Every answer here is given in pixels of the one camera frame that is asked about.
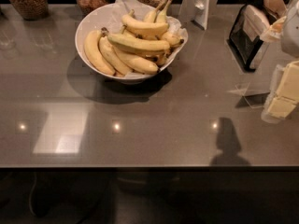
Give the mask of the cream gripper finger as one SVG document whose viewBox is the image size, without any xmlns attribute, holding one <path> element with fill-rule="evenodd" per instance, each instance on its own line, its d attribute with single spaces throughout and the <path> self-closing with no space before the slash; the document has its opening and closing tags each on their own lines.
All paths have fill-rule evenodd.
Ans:
<svg viewBox="0 0 299 224">
<path fill-rule="evenodd" d="M 292 103 L 290 100 L 276 97 L 270 93 L 264 103 L 261 119 L 268 123 L 280 123 L 287 118 L 296 107 L 297 104 Z"/>
<path fill-rule="evenodd" d="M 270 94 L 274 98 L 284 98 L 291 102 L 299 102 L 299 61 L 288 63 L 286 66 L 278 64 L 274 70 Z"/>
</svg>

